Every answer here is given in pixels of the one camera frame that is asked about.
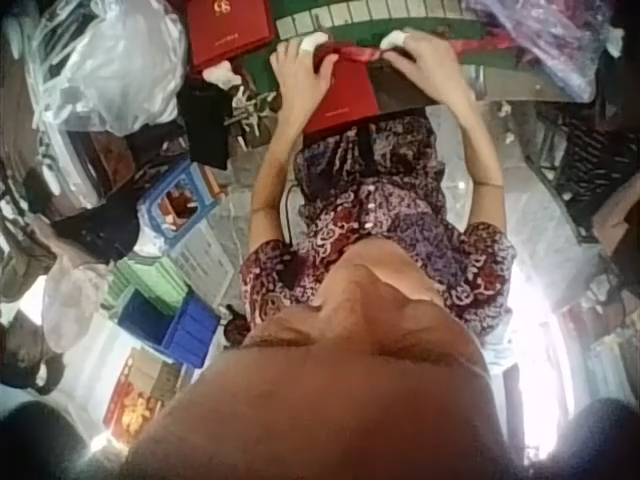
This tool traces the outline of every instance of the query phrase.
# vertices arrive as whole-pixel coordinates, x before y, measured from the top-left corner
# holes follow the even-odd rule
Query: plastic bag
[[[607,40],[607,0],[465,0],[488,12],[572,97],[589,102],[595,71]]]
[[[162,0],[59,0],[26,55],[40,121],[124,136],[177,115],[187,39]]]
[[[106,265],[73,268],[67,257],[58,257],[45,280],[41,314],[44,337],[54,352],[70,350],[87,335],[108,284]]]

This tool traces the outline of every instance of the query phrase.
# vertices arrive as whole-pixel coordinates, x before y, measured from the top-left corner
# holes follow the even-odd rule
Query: blue plastic crate
[[[165,315],[135,290],[118,321],[134,337],[181,363],[202,368],[220,317],[193,291],[175,315]]]
[[[118,325],[150,345],[160,346],[174,320],[158,309],[140,290],[134,289],[118,319]]]
[[[160,348],[175,360],[202,368],[218,325],[218,314],[191,291],[173,318]]]

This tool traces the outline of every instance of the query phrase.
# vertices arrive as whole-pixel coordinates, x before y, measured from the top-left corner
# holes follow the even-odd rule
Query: bright light
[[[93,440],[91,440],[91,444],[89,445],[91,453],[98,452],[106,447],[109,443],[109,436],[109,432],[103,432],[97,437],[94,437]]]
[[[44,282],[46,275],[40,275],[29,290],[20,299],[20,310],[29,317],[33,323],[42,325],[42,302],[44,300]]]
[[[553,365],[547,357],[547,349],[556,350],[561,358],[566,355],[556,345],[549,346],[545,326],[556,325],[546,299],[525,279],[518,268],[511,277],[509,306],[513,309],[511,339],[520,367],[520,391],[524,410],[524,434],[527,448],[537,450],[540,459],[545,458],[556,444],[560,409],[558,382]],[[570,379],[563,378],[571,394]]]

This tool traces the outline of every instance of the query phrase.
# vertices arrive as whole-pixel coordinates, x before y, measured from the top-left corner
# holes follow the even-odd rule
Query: green mat
[[[440,2],[440,0],[425,0],[425,2]],[[338,4],[335,0],[271,0],[272,14],[275,20],[309,11],[313,8]],[[450,38],[480,39],[487,34],[484,25],[478,20],[443,17],[407,17],[388,18],[384,20],[369,20],[360,23],[350,23],[327,28],[326,30],[336,40],[351,41],[363,46],[377,46],[391,30],[412,27],[426,32],[446,31]],[[253,78],[256,89],[260,93],[276,90],[278,84],[271,66],[269,55],[273,52],[280,39],[270,45],[243,57],[244,68]],[[486,51],[462,55],[464,64],[484,65],[506,70],[529,70],[527,66],[519,66],[515,53],[512,51]]]

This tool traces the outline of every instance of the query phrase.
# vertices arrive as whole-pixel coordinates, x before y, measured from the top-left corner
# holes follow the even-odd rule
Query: woman's right hand
[[[462,75],[458,57],[449,42],[411,30],[403,46],[415,62],[393,51],[385,52],[383,58],[424,93],[449,107],[456,117],[473,109],[473,91]]]

